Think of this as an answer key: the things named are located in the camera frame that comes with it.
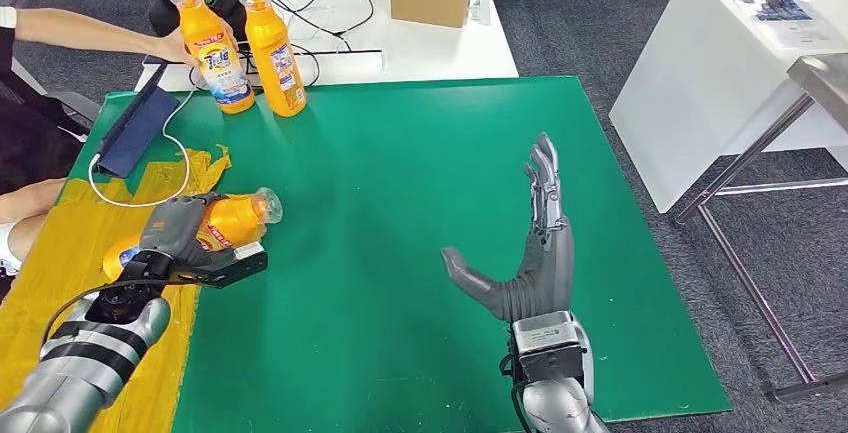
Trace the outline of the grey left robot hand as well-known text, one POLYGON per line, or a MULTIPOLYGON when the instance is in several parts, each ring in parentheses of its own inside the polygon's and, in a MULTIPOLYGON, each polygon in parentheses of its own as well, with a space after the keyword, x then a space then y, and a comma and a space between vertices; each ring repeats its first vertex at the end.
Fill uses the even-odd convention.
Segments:
POLYGON ((216 269, 235 262, 232 248, 204 249, 196 235, 206 209, 227 196, 209 192, 172 198, 154 207, 142 229, 139 247, 166 254, 178 265, 216 269))

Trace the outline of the person's left hand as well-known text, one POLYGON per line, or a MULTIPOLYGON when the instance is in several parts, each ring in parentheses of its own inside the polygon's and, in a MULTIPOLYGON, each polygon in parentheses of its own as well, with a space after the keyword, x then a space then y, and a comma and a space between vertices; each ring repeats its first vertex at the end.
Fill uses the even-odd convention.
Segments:
POLYGON ((145 46, 145 54, 171 63, 194 67, 200 65, 199 60, 189 51, 179 28, 164 37, 150 37, 145 46))

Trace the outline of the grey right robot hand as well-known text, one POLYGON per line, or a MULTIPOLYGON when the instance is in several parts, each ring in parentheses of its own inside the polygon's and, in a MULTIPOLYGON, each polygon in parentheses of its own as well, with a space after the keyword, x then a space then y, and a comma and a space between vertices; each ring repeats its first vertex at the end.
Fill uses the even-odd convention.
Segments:
POLYGON ((574 241, 562 208, 557 150, 542 132, 523 166, 529 179, 530 227, 516 275, 496 281, 471 268, 458 249, 440 254, 451 281, 495 318, 509 323, 568 311, 572 299, 574 241))

